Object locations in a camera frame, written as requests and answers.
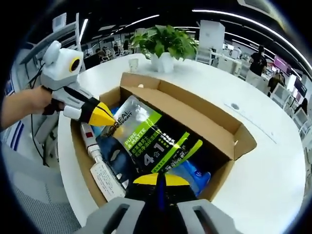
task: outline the potted plant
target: potted plant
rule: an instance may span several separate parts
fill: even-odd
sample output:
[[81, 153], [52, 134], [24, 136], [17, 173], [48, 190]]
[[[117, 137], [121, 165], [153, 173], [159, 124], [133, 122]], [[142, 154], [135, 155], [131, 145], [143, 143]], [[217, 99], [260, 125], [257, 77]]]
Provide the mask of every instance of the potted plant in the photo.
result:
[[165, 73], [173, 71], [174, 58], [184, 61], [195, 56], [197, 50], [196, 42], [186, 32], [169, 25], [156, 25], [143, 34], [134, 35], [130, 41], [134, 48], [140, 47], [155, 70]]

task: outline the person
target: person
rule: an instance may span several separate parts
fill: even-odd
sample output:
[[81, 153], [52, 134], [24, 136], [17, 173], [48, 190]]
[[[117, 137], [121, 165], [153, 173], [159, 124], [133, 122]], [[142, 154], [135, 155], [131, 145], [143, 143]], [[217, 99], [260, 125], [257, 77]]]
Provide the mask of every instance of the person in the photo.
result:
[[115, 51], [115, 55], [119, 55], [120, 54], [120, 50], [119, 50], [119, 47], [118, 47], [117, 43], [114, 44], [113, 49]]
[[103, 47], [103, 48], [102, 48], [102, 51], [103, 51], [104, 56], [106, 56], [106, 49], [107, 49], [106, 47]]
[[99, 63], [103, 62], [104, 57], [105, 57], [105, 53], [101, 50], [101, 49], [96, 49], [96, 53], [98, 55], [98, 61]]
[[254, 87], [257, 86], [260, 76], [267, 69], [267, 61], [263, 55], [264, 47], [260, 45], [258, 52], [253, 53], [251, 56], [251, 65], [246, 76], [246, 82]]
[[237, 47], [236, 50], [238, 51], [238, 58], [241, 59], [243, 52], [241, 51], [240, 47]]
[[125, 40], [125, 42], [123, 43], [123, 50], [128, 50], [129, 49], [129, 41]]
[[[2, 104], [1, 130], [5, 130], [27, 115], [43, 113], [51, 100], [52, 94], [42, 86], [6, 96]], [[60, 103], [59, 107], [64, 109], [64, 104]]]
[[295, 109], [294, 113], [296, 114], [300, 108], [302, 108], [306, 115], [308, 114], [308, 100], [306, 98], [303, 99], [302, 103]]
[[276, 88], [277, 84], [281, 84], [282, 86], [285, 86], [285, 78], [283, 77], [283, 72], [277, 72], [270, 80], [268, 83], [268, 87], [270, 88], [268, 92], [268, 97], [271, 96], [271, 93], [274, 91]]

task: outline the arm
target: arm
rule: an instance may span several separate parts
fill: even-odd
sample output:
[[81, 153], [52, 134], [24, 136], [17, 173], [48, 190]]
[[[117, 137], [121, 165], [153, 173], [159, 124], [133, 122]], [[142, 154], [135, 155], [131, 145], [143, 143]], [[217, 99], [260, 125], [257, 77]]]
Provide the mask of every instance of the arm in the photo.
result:
[[265, 72], [267, 70], [267, 66], [268, 66], [268, 63], [267, 61], [264, 59], [264, 67], [262, 69], [262, 72]]
[[268, 83], [268, 87], [272, 87], [272, 82], [273, 82], [274, 78], [269, 79], [269, 83]]
[[250, 58], [250, 60], [249, 60], [249, 63], [253, 63], [253, 62], [254, 62], [254, 57], [255, 57], [255, 55], [256, 55], [256, 53], [253, 53], [253, 54], [251, 55], [251, 58]]
[[2, 104], [1, 129], [10, 127], [29, 114], [43, 112], [51, 103], [51, 99], [51, 93], [41, 86], [5, 97]]
[[282, 82], [283, 82], [283, 85], [286, 86], [286, 84], [285, 84], [285, 77], [282, 77]]

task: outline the white wall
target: white wall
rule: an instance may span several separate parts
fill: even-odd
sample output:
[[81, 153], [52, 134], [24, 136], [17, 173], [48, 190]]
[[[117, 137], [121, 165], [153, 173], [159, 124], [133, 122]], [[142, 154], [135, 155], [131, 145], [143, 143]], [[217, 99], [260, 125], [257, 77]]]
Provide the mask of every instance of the white wall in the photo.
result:
[[214, 21], [201, 20], [199, 29], [199, 46], [213, 48], [217, 53], [222, 52], [225, 27]]

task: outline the person's hand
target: person's hand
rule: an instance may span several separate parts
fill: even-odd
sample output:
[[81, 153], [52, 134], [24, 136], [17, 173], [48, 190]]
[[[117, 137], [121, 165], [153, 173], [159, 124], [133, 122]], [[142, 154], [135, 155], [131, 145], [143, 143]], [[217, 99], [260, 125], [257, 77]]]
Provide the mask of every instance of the person's hand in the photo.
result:
[[[44, 89], [42, 86], [38, 86], [34, 89], [26, 90], [28, 92], [30, 107], [32, 113], [42, 113], [44, 108], [51, 103], [52, 94], [50, 91]], [[61, 110], [64, 109], [64, 103], [59, 104]]]

